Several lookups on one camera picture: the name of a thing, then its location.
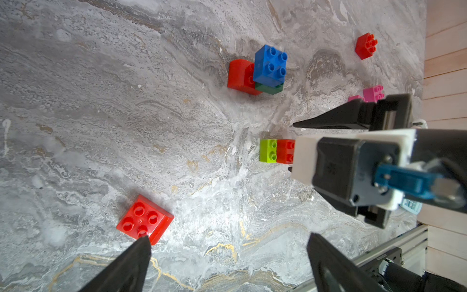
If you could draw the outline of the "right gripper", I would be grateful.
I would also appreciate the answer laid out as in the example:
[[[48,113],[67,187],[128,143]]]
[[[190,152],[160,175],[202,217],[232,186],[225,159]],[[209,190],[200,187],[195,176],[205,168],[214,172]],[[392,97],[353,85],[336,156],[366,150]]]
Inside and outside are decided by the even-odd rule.
[[[295,128],[344,129],[344,130],[396,130],[409,127],[412,101],[408,94],[387,96],[377,102],[355,99],[315,118],[295,122]],[[378,228],[385,228],[390,211],[371,202],[357,207],[356,213],[364,221]]]

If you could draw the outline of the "blue lego brick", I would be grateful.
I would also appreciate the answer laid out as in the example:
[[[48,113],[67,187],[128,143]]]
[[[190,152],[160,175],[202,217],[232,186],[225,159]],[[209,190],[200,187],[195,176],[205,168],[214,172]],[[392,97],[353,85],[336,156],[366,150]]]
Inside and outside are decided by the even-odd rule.
[[[288,54],[275,47],[264,45],[255,54],[253,81],[269,87],[285,82]]]

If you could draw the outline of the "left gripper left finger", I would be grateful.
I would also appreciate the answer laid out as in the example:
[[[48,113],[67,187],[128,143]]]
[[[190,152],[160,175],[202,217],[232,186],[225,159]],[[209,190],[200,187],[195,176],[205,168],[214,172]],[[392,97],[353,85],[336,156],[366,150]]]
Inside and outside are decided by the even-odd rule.
[[[95,278],[82,292],[141,292],[147,275],[152,248],[149,237],[136,240]]]

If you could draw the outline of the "green lego brick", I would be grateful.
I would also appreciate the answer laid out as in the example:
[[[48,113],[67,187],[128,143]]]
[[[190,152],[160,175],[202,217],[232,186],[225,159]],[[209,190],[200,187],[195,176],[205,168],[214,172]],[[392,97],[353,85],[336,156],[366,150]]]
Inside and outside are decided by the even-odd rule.
[[[277,86],[268,86],[268,85],[264,85],[264,84],[261,84],[261,83],[257,82],[255,84],[255,89],[257,91],[260,91],[260,92],[263,92],[263,93],[267,93],[267,94],[270,94],[270,95],[275,95],[275,94],[283,91],[283,85],[284,85],[284,83],[282,83],[280,85],[277,85]]]

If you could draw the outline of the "lime lego brick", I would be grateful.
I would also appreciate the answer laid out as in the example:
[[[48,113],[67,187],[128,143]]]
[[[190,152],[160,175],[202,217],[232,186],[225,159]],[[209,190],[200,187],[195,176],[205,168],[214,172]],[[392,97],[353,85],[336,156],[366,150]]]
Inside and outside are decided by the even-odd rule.
[[[277,162],[277,140],[262,139],[260,141],[260,162],[276,163]]]

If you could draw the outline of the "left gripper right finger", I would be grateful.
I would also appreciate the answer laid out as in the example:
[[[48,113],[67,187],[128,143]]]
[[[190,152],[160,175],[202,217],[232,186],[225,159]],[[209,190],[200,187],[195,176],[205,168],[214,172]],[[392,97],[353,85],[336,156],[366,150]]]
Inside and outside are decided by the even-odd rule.
[[[310,235],[306,250],[319,292],[384,291],[320,234]]]

